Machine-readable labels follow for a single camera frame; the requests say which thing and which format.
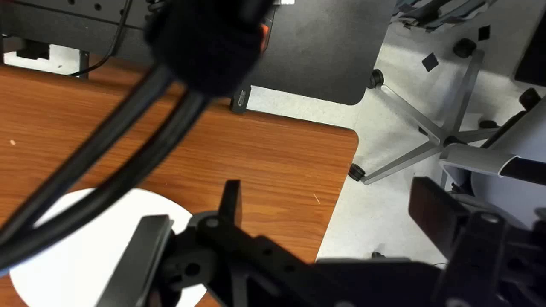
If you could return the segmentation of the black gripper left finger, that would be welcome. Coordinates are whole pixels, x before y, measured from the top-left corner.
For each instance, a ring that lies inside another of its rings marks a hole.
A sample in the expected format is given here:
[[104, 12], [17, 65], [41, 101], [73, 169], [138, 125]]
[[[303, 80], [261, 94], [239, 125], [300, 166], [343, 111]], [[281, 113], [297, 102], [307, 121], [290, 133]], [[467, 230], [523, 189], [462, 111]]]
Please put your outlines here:
[[97, 307], [148, 307], [162, 254], [172, 237], [167, 215], [143, 217], [117, 261]]

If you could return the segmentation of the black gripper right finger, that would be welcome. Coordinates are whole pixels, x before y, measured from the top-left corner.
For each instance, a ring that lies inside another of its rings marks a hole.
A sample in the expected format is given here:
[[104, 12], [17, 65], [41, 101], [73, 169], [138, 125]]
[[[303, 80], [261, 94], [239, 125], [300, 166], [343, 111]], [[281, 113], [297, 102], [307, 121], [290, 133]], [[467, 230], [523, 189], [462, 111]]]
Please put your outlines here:
[[438, 280], [435, 307], [493, 307], [506, 224], [494, 213], [472, 213]]

